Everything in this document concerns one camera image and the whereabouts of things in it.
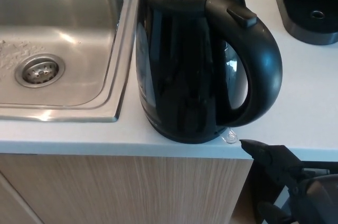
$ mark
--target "wooden cabinet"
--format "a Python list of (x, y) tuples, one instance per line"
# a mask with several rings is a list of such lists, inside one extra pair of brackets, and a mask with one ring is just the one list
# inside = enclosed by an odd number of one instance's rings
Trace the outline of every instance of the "wooden cabinet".
[(42, 224), (27, 203), (0, 173), (0, 223)]
[(251, 162), (0, 155), (0, 171), (44, 224), (226, 224)]

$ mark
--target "kettle handle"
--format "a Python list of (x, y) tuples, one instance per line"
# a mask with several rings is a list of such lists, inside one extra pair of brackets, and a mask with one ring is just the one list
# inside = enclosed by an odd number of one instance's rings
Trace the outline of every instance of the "kettle handle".
[(261, 117), (274, 104), (283, 77), (278, 45), (264, 23), (236, 0), (206, 0), (208, 24), (236, 51), (248, 78), (248, 94), (243, 104), (231, 109), (226, 83), (225, 57), (212, 54), (216, 120), (222, 126), (242, 126)]

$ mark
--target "kettle base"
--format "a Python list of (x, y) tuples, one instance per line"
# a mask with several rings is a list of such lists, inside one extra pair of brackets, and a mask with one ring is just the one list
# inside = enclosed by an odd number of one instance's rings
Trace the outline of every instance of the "kettle base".
[(214, 132), (212, 135), (208, 135), (208, 136), (201, 136), (201, 137), (189, 137), (187, 135), (187, 137), (179, 137), (177, 135), (174, 135), (172, 133), (168, 133), (165, 132), (162, 128), (158, 128), (156, 125), (154, 125), (151, 121), (151, 119), (149, 119), (150, 124), (152, 125), (152, 127), (161, 135), (163, 135), (164, 137), (172, 140), (172, 141), (176, 141), (179, 143), (184, 143), (184, 144), (202, 144), (202, 143), (206, 143), (209, 142), (215, 138), (217, 138), (220, 134), (222, 134), (226, 129), (228, 129), (227, 127), (222, 128), (221, 130), (218, 130), (216, 132)]

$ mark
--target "black electric kettle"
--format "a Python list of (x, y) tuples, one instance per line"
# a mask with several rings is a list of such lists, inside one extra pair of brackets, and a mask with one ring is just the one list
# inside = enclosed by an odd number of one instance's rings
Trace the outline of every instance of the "black electric kettle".
[(262, 116), (283, 74), (275, 39), (244, 0), (139, 0), (136, 70), (150, 123), (191, 144)]

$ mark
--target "water droplet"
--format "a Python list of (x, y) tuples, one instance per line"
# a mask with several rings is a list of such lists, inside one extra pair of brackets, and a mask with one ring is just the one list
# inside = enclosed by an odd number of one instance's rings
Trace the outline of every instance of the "water droplet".
[(233, 144), (233, 143), (236, 143), (238, 141), (237, 134), (231, 128), (229, 128), (228, 130), (226, 130), (220, 136), (228, 144)]

